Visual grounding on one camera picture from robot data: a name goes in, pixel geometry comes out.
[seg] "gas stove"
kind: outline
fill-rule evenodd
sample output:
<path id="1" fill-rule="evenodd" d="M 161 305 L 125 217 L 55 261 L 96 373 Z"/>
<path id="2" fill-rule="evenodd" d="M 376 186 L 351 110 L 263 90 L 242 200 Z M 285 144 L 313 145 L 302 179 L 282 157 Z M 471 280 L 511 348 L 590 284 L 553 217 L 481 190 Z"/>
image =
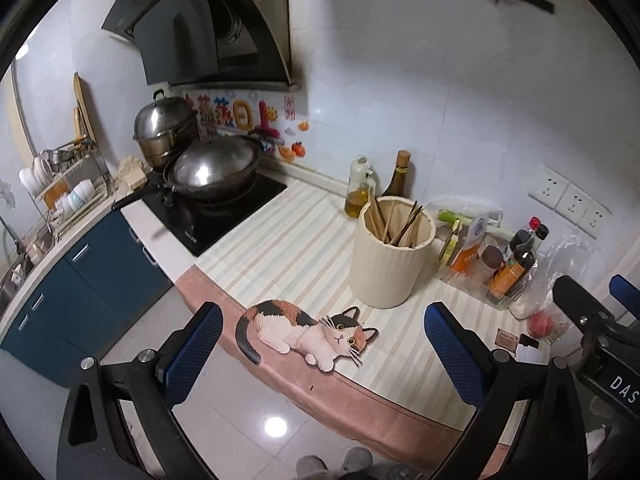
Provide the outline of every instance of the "gas stove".
<path id="1" fill-rule="evenodd" d="M 156 172 L 148 175 L 148 186 L 162 180 Z M 256 174 L 255 183 L 238 200 L 224 204 L 196 201 L 176 193 L 147 195 L 145 204 L 194 256 L 200 256 L 231 229 L 258 211 L 287 186 Z"/>

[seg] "wok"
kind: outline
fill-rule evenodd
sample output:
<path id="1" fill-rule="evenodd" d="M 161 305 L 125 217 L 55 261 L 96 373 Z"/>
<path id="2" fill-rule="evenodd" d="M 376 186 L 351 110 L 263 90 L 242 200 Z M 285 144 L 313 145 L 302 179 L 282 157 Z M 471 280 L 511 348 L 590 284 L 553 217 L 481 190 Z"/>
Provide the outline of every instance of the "wok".
<path id="1" fill-rule="evenodd" d="M 262 150 L 249 137 L 209 137 L 197 140 L 174 156 L 162 171 L 162 182 L 145 186 L 111 205 L 122 209 L 156 192 L 174 192 L 209 203 L 230 202 L 255 176 Z"/>

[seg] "wok lid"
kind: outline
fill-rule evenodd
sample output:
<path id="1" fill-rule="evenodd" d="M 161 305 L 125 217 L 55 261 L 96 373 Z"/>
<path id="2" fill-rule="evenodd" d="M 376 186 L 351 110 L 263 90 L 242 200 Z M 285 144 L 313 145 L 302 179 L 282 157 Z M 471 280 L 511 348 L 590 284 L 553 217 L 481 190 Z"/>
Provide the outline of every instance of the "wok lid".
<path id="1" fill-rule="evenodd" d="M 170 179 L 178 186 L 207 187 L 245 170 L 255 162 L 257 152 L 241 137 L 206 137 L 178 156 Z"/>

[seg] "range hood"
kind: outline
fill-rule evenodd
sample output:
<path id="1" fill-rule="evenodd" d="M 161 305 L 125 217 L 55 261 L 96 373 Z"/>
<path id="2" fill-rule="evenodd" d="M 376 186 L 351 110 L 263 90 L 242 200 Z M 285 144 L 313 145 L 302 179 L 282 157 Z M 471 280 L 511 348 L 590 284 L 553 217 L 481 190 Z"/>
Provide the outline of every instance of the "range hood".
<path id="1" fill-rule="evenodd" d="M 295 88 L 288 0 L 116 0 L 102 28 L 138 47 L 148 84 Z"/>

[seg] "electrical outlet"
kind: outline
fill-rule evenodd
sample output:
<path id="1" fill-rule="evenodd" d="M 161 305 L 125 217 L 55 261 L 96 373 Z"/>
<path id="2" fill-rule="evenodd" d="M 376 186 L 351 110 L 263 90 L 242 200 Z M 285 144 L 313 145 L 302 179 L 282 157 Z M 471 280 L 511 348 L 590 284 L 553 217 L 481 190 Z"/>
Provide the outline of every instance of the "electrical outlet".
<path id="1" fill-rule="evenodd" d="M 556 206 L 556 211 L 572 224 L 578 225 L 590 203 L 591 197 L 573 182 L 570 182 Z"/>
<path id="2" fill-rule="evenodd" d="M 528 193 L 538 202 L 554 209 L 568 185 L 569 181 L 564 176 L 546 166 L 538 166 L 529 179 Z"/>
<path id="3" fill-rule="evenodd" d="M 602 204 L 591 200 L 587 212 L 578 223 L 578 227 L 597 238 L 610 218 L 611 213 Z"/>

